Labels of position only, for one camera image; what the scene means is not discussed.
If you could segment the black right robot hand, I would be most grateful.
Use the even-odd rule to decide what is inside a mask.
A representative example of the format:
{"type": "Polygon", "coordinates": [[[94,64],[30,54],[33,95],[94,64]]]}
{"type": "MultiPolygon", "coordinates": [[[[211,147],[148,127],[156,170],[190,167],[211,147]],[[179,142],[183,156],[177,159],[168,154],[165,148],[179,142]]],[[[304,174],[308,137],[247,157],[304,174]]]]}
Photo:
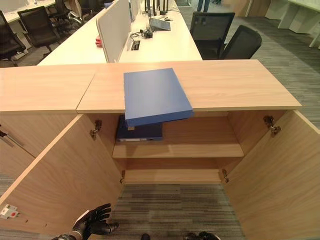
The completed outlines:
{"type": "Polygon", "coordinates": [[[184,237],[184,240],[221,240],[216,234],[202,231],[199,233],[188,232],[184,237]]]}

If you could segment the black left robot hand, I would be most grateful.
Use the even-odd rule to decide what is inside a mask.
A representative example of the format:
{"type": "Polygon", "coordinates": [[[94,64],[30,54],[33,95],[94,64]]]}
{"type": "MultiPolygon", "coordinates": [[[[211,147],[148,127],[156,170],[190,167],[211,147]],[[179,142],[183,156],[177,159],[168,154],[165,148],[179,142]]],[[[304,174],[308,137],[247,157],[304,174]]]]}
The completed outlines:
{"type": "Polygon", "coordinates": [[[72,234],[80,240],[88,240],[91,235],[110,235],[119,228],[119,224],[107,223],[112,211],[111,204],[107,203],[84,213],[72,227],[72,234]]]}

